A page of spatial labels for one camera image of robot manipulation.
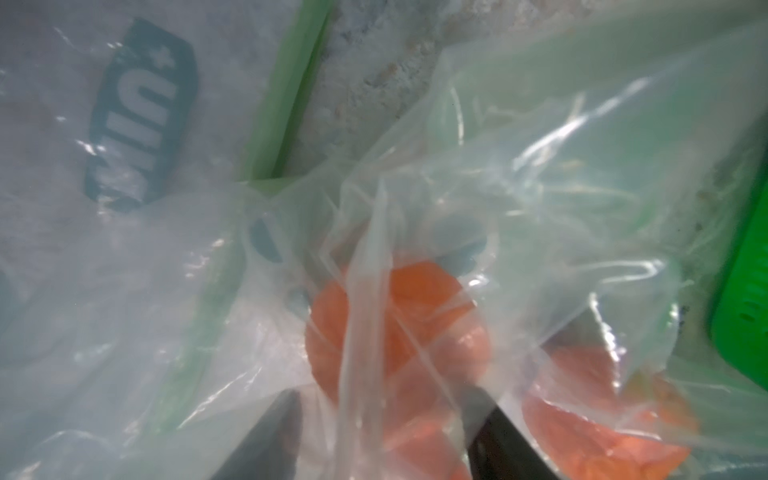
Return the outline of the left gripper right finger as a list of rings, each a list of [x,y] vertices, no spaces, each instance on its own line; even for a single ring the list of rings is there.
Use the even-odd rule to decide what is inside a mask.
[[[558,478],[486,390],[467,387],[460,394],[460,403],[473,479]]]

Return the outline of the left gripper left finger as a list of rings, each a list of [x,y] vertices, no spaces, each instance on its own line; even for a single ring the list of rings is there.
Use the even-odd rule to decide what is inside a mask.
[[[302,400],[284,390],[212,476],[213,480],[290,480],[302,436]]]

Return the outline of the green-zip clear bag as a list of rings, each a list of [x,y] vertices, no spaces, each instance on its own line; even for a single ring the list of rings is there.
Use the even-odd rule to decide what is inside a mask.
[[[1,475],[144,479],[205,399],[331,1],[1,5]]]

